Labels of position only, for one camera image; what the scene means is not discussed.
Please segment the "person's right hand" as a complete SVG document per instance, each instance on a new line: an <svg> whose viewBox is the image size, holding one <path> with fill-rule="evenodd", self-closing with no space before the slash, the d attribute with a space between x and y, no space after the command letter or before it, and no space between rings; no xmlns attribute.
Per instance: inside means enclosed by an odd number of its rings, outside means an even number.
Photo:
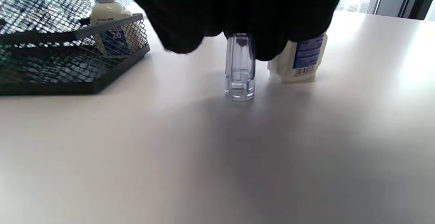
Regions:
<svg viewBox="0 0 435 224"><path fill-rule="evenodd" d="M288 41L325 33L340 0L134 0L146 13L162 46L195 51L205 37L247 34L255 58L269 61Z"/></svg>

